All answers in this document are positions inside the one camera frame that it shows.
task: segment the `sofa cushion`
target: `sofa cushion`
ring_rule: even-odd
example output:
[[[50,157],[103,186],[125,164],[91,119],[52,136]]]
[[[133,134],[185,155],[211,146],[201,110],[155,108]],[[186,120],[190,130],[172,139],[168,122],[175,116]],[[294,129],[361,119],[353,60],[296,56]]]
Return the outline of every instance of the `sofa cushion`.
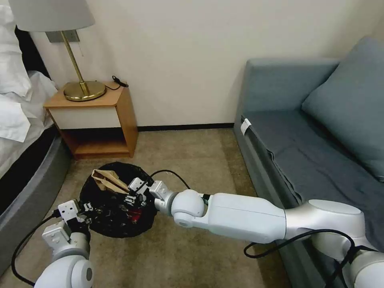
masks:
[[[250,131],[298,203],[324,199],[346,203],[366,216],[369,241],[384,251],[384,184],[317,122],[300,110],[244,114]]]
[[[384,46],[364,37],[302,109],[384,182]]]

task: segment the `brown paper bag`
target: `brown paper bag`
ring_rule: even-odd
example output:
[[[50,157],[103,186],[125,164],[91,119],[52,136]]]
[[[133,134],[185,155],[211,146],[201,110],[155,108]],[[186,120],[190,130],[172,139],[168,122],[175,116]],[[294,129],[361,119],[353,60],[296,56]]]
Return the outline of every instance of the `brown paper bag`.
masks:
[[[119,180],[119,176],[112,170],[94,169],[91,176],[102,191],[109,189],[121,194],[128,194],[128,185]]]

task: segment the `lamp shade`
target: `lamp shade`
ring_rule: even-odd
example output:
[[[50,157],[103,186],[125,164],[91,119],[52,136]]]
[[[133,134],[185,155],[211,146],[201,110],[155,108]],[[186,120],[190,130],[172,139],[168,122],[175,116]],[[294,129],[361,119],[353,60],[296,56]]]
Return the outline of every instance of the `lamp shade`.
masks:
[[[86,0],[9,0],[17,27],[24,31],[65,31],[95,23]]]

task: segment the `sofa armrest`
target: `sofa armrest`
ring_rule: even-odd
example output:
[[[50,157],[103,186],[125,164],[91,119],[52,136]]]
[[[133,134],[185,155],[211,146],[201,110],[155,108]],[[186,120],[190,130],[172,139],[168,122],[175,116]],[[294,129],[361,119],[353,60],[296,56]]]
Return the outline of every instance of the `sofa armrest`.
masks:
[[[248,60],[237,117],[244,112],[300,108],[310,92],[324,83],[338,64],[339,60],[331,58]]]

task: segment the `wall outlet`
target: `wall outlet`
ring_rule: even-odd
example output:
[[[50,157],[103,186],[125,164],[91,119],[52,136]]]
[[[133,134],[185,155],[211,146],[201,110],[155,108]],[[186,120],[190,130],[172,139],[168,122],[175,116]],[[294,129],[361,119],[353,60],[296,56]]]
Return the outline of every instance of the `wall outlet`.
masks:
[[[45,32],[48,37],[49,42],[51,43],[62,43],[64,42],[60,31],[55,32]],[[80,42],[79,36],[77,35],[76,30],[64,31],[65,36],[69,42]]]

